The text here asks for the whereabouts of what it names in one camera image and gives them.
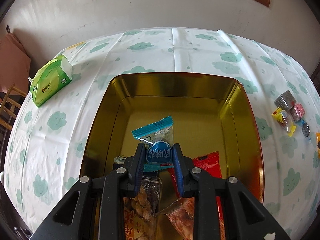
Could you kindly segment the wooden chair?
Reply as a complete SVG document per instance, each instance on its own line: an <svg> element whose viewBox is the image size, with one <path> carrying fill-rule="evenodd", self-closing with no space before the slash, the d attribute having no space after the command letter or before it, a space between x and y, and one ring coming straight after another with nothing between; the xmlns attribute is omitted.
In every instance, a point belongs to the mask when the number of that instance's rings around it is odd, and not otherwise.
<svg viewBox="0 0 320 240"><path fill-rule="evenodd" d="M15 120L17 118L18 111L16 111L16 109L21 109L21 104L19 103L19 101L11 98L11 94L18 95L20 98L24 99L27 96L24 91L15 87L15 84L13 83L9 87L4 98L1 100L1 114L5 113L8 116L8 118L3 118L1 116L1 126L10 131L12 130L11 120Z"/></svg>

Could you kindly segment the dark plum blue packet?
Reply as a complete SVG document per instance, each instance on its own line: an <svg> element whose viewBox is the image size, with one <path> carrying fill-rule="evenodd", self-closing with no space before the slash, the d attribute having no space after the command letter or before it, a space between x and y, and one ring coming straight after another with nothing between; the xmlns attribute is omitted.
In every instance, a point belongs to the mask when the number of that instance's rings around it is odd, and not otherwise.
<svg viewBox="0 0 320 240"><path fill-rule="evenodd" d="M310 135L310 128L309 125L306 121L304 121L303 119L301 119L301 125L302 125L302 133L304 135L304 137L309 137Z"/></svg>

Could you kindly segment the clear red cracker packet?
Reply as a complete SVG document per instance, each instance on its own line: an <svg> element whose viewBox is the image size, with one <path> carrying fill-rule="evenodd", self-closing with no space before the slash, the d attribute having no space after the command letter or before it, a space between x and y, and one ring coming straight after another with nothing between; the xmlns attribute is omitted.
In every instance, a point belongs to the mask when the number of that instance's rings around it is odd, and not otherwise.
<svg viewBox="0 0 320 240"><path fill-rule="evenodd" d="M175 230L183 239L193 239L194 231L194 198L178 198L169 206L158 211L155 216L166 215Z"/></svg>

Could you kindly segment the yellow orange snack bag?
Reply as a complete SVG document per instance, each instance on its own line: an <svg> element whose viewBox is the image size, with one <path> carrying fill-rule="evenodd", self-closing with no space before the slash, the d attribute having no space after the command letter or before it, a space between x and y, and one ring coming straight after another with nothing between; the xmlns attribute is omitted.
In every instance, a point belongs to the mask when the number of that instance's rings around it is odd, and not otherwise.
<svg viewBox="0 0 320 240"><path fill-rule="evenodd" d="M320 159L320 133L316 133L316 139L317 139L317 154L318 154L318 158Z"/></svg>

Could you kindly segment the gold red tin box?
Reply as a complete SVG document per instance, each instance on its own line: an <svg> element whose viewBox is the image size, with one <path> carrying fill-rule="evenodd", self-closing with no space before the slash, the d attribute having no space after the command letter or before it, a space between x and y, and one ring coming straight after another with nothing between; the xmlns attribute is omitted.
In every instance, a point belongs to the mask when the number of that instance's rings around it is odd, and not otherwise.
<svg viewBox="0 0 320 240"><path fill-rule="evenodd" d="M255 118L240 82L190 73L124 74L104 94L91 128L81 174L99 178L114 159L135 153L132 131L166 116L185 156L218 152L223 177L238 178L264 197L263 157Z"/></svg>

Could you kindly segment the yellow snack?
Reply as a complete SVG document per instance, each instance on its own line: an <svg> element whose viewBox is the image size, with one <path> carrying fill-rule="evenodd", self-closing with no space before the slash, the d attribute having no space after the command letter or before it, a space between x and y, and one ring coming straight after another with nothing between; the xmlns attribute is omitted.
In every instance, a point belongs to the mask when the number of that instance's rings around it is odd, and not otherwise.
<svg viewBox="0 0 320 240"><path fill-rule="evenodd" d="M280 107L278 107L271 115L274 120L276 120L276 122L286 130L287 135L292 137L297 126L295 125L291 115Z"/></svg>

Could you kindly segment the cloud pattern tablecloth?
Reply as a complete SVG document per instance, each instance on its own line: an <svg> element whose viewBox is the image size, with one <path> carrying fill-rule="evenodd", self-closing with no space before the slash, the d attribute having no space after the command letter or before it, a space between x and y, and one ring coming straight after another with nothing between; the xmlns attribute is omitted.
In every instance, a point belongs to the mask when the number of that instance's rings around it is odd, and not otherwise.
<svg viewBox="0 0 320 240"><path fill-rule="evenodd" d="M306 233L319 206L319 94L292 57L222 30L185 28L127 31L76 44L62 54L72 65L71 83L40 107L27 95L6 152L4 187L31 231L79 178L89 130L115 76L191 72L242 83L263 149L264 205L291 239ZM304 107L307 138L301 120L289 137L271 115L274 101L287 90Z"/></svg>

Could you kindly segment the pink patterned snack cube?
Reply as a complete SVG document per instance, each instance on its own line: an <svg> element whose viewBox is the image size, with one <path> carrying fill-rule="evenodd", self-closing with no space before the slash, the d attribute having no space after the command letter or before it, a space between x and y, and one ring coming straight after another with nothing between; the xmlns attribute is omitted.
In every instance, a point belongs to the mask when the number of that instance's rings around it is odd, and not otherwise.
<svg viewBox="0 0 320 240"><path fill-rule="evenodd" d="M294 120L294 122L298 122L301 120L305 114L305 110L303 105L299 102L296 103L291 109L290 109L290 114Z"/></svg>

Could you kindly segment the dark wooden furniture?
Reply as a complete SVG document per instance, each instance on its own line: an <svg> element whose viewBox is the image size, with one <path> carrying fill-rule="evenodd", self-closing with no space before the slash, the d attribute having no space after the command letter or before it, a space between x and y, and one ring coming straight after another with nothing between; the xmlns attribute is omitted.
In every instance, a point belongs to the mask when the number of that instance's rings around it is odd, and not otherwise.
<svg viewBox="0 0 320 240"><path fill-rule="evenodd" d="M319 84L320 84L320 63L318 64L318 66L316 67L316 69L314 70L312 75L310 76L310 79L316 88L319 87Z"/></svg>

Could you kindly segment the orange peanut snack bag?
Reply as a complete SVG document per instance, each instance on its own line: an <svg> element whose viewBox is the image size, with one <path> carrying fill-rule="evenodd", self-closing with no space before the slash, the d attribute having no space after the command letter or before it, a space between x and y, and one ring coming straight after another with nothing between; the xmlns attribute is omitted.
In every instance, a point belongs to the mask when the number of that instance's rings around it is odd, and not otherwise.
<svg viewBox="0 0 320 240"><path fill-rule="evenodd" d="M123 198L126 239L155 239L161 184L159 178L143 177L137 195Z"/></svg>

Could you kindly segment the blue tissue packet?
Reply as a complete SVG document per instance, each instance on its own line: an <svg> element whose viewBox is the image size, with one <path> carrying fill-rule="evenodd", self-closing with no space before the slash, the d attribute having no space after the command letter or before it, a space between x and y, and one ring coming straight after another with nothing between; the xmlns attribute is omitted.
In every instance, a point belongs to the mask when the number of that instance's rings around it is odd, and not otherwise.
<svg viewBox="0 0 320 240"><path fill-rule="evenodd" d="M117 165L123 165L126 159L127 159L126 156L120 155L114 158L113 163Z"/></svg>

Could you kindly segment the blue plum candy packet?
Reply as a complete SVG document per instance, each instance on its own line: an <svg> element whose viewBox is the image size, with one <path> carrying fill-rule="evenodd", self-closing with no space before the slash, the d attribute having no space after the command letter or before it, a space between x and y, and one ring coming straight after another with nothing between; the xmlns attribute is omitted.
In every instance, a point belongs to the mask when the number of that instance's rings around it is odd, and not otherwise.
<svg viewBox="0 0 320 240"><path fill-rule="evenodd" d="M172 117L167 116L132 131L133 137L146 147L144 172L156 172L173 167L173 124Z"/></svg>

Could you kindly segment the green tissue pack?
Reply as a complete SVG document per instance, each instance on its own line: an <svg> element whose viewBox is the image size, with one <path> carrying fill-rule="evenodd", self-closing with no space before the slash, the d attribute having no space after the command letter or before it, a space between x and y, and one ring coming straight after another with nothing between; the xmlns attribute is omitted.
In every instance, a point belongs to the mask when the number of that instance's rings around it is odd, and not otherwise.
<svg viewBox="0 0 320 240"><path fill-rule="evenodd" d="M72 65L65 55L58 55L37 71L30 92L37 107L42 106L72 80Z"/></svg>

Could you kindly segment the dark seaweed snack block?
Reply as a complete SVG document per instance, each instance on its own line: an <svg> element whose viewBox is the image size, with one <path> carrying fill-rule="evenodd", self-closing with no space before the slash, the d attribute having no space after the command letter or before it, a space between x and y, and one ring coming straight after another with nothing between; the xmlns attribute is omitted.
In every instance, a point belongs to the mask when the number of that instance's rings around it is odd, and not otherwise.
<svg viewBox="0 0 320 240"><path fill-rule="evenodd" d="M291 92L287 90L276 98L274 104L285 111L290 111L296 104L296 100Z"/></svg>

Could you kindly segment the red snack packet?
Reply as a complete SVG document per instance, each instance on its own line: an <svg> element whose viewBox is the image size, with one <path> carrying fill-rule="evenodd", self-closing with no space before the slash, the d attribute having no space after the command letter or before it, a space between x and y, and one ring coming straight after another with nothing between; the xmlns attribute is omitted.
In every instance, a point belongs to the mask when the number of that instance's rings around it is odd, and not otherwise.
<svg viewBox="0 0 320 240"><path fill-rule="evenodd" d="M218 151L194 158L193 164L207 171L212 177L222 178Z"/></svg>

